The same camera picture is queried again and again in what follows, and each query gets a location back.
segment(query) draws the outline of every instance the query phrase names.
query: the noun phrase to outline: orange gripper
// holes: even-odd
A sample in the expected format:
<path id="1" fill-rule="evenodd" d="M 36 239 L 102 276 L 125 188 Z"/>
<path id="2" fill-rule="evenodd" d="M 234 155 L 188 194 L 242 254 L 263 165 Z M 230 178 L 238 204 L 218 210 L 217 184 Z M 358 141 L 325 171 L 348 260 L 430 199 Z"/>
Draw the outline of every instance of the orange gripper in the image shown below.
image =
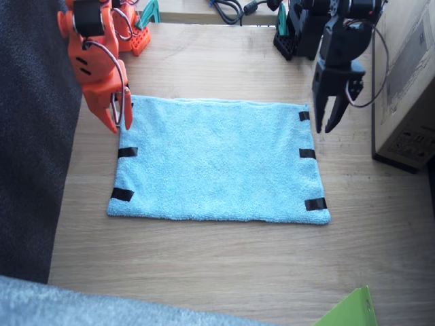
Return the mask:
<path id="1" fill-rule="evenodd" d="M 118 42 L 120 44 L 120 52 L 132 51 L 135 56 L 139 56 L 143 49 L 151 41 L 150 30 L 146 27 L 142 31 L 138 29 L 135 24 L 140 19 L 137 15 L 135 7 L 127 2 L 122 5 L 120 10 L 125 14 L 133 30 L 133 37 L 129 41 L 123 41 L 119 35 L 129 36 L 130 29 L 128 25 L 117 12 L 112 12 L 114 18 L 115 30 L 118 32 Z"/>
<path id="2" fill-rule="evenodd" d="M 117 94 L 121 103 L 124 89 L 124 120 L 128 130 L 133 122 L 131 93 L 127 87 L 128 78 L 122 60 L 118 60 L 119 44 L 115 34 L 115 26 L 111 15 L 111 4 L 101 6 L 101 18 L 105 27 L 104 35 L 84 39 L 74 27 L 73 0 L 66 0 L 68 11 L 58 12 L 57 19 L 60 33 L 69 38 L 68 56 L 78 82 L 82 86 L 83 95 L 89 110 L 95 114 L 113 133 L 117 133 L 116 125 L 111 117 L 112 94 Z M 118 68 L 104 50 L 96 45 L 86 43 L 97 42 L 107 48 L 120 67 L 124 84 Z"/>

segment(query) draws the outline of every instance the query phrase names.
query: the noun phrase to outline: blue towel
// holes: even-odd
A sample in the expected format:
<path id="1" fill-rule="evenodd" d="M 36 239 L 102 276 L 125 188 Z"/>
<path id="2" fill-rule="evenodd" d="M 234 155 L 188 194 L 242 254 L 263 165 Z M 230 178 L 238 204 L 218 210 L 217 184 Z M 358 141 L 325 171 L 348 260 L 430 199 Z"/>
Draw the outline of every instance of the blue towel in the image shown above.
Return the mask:
<path id="1" fill-rule="evenodd" d="M 107 214 L 326 224 L 307 106 L 134 96 Z"/>

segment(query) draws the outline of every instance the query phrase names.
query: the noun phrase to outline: wooden tabletop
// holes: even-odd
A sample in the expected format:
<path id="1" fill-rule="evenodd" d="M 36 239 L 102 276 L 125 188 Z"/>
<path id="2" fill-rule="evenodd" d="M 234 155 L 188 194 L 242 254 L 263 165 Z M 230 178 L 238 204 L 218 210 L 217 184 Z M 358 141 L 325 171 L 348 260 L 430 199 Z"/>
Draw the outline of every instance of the wooden tabletop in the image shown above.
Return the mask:
<path id="1" fill-rule="evenodd" d="M 244 7 L 250 0 L 239 0 Z M 137 4 L 139 11 L 143 10 L 148 1 L 141 0 Z M 160 17 L 162 22 L 180 22 L 186 24 L 225 24 L 210 0 L 160 0 Z M 235 16 L 235 11 L 226 5 L 222 10 L 229 16 Z M 278 11 L 272 12 L 267 4 L 258 5 L 257 11 L 242 19 L 244 25 L 275 25 Z"/>
<path id="2" fill-rule="evenodd" d="M 122 56 L 133 94 L 312 104 L 314 64 L 286 62 L 274 28 L 150 28 L 142 55 Z M 359 101 L 370 98 L 370 59 L 361 57 L 368 74 Z M 50 283 L 289 325 L 312 325 L 368 285 L 380 325 L 433 325 L 427 173 L 372 161 L 370 109 L 349 108 L 331 134 L 313 136 L 330 225 L 113 218 L 105 210 L 118 136 L 83 104 Z"/>

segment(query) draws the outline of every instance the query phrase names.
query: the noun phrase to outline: cable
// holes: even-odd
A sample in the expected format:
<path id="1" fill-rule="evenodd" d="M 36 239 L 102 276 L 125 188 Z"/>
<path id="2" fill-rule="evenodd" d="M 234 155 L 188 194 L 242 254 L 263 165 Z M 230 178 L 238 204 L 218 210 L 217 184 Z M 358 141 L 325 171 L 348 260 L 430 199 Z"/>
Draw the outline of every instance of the cable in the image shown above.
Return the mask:
<path id="1" fill-rule="evenodd" d="M 124 114 L 124 106 L 125 106 L 125 87 L 124 87 L 124 75 L 122 74 L 121 66 L 118 63 L 118 60 L 116 60 L 115 56 L 103 44 L 100 44 L 100 43 L 95 42 L 95 41 L 86 40 L 83 43 L 83 45 L 84 46 L 91 46 L 92 45 L 92 46 L 96 46 L 96 47 L 102 49 L 102 51 L 106 52 L 106 54 L 114 62 L 115 67 L 117 68 L 118 73 L 120 74 L 120 79 L 121 79 L 121 84 L 122 84 L 122 100 L 121 100 L 121 111 L 120 111 L 120 120 L 121 120 L 122 114 Z"/>
<path id="2" fill-rule="evenodd" d="M 131 24 L 130 24 L 130 22 L 128 21 L 128 18 L 127 18 L 127 16 L 124 14 L 124 12 L 122 12 L 122 10 L 120 10 L 120 9 L 118 9 L 118 8 L 114 8 L 114 9 L 112 9 L 112 10 L 115 11 L 115 12 L 117 12 L 117 13 L 121 16 L 121 18 L 123 18 L 123 19 L 125 20 L 125 23 L 127 24 L 128 29 L 129 29 L 129 31 L 130 31 L 130 36 L 128 36 L 128 37 L 122 36 L 121 34 L 118 33 L 118 31 L 115 31 L 116 35 L 119 36 L 120 39 L 121 39 L 122 41 L 130 41 L 131 38 L 132 38 L 133 36 L 137 36 L 136 34 L 133 33 L 133 29 L 132 29 L 132 27 L 131 27 Z"/>
<path id="3" fill-rule="evenodd" d="M 370 102 L 368 102 L 368 103 L 366 103 L 366 104 L 364 104 L 364 105 L 357 105 L 357 104 L 355 104 L 355 102 L 352 100 L 352 98 L 351 98 L 351 96 L 350 96 L 350 94 L 349 94 L 349 80 L 348 80 L 347 83 L 346 83 L 345 93 L 346 93 L 347 100 L 349 101 L 349 104 L 350 104 L 352 107 L 362 108 L 362 107 L 367 107 L 367 106 L 373 104 L 373 103 L 376 101 L 376 99 L 379 97 L 379 95 L 381 95 L 382 90 L 384 89 L 385 84 L 387 83 L 388 71 L 389 71 L 389 51 L 388 51 L 387 43 L 385 42 L 385 40 L 384 40 L 384 38 L 383 38 L 381 32 L 379 31 L 379 29 L 376 27 L 375 24 L 373 24 L 372 22 L 370 22 L 370 21 L 368 21 L 368 20 L 359 20 L 359 19 L 355 19 L 355 20 L 352 20 L 351 22 L 349 22 L 349 23 L 347 24 L 347 26 L 351 26 L 352 24 L 355 24 L 356 22 L 361 22 L 361 23 L 363 23 L 363 24 L 369 24 L 369 25 L 374 29 L 374 31 L 375 31 L 375 32 L 379 35 L 379 37 L 381 38 L 382 44 L 383 44 L 383 46 L 384 46 L 384 48 L 385 48 L 385 53 L 387 54 L 387 68 L 386 68 L 386 70 L 385 70 L 385 77 L 384 77 L 384 79 L 383 79 L 383 83 L 382 83 L 381 89 L 377 92 L 377 94 L 375 95 L 375 97 L 373 97 L 373 99 L 372 99 Z"/>
<path id="4" fill-rule="evenodd" d="M 261 0 L 259 2 L 254 0 L 242 8 L 241 4 L 237 0 L 211 0 L 210 6 L 214 5 L 218 14 L 226 24 L 234 25 L 240 22 L 240 26 L 242 26 L 242 18 L 254 13 L 257 10 L 258 5 L 266 2 L 267 0 Z M 236 17 L 233 18 L 225 14 L 220 5 L 231 7 L 236 12 Z"/>

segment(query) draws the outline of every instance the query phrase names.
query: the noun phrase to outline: dark gray fabric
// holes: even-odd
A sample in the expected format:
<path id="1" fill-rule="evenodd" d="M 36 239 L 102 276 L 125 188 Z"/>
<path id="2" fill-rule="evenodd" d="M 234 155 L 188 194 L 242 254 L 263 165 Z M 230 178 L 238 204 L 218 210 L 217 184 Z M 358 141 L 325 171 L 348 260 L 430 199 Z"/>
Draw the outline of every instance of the dark gray fabric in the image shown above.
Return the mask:
<path id="1" fill-rule="evenodd" d="M 84 295 L 0 276 L 2 325 L 266 325 L 137 300 Z"/>
<path id="2" fill-rule="evenodd" d="M 0 1 L 0 274 L 47 282 L 81 92 L 56 14 Z"/>

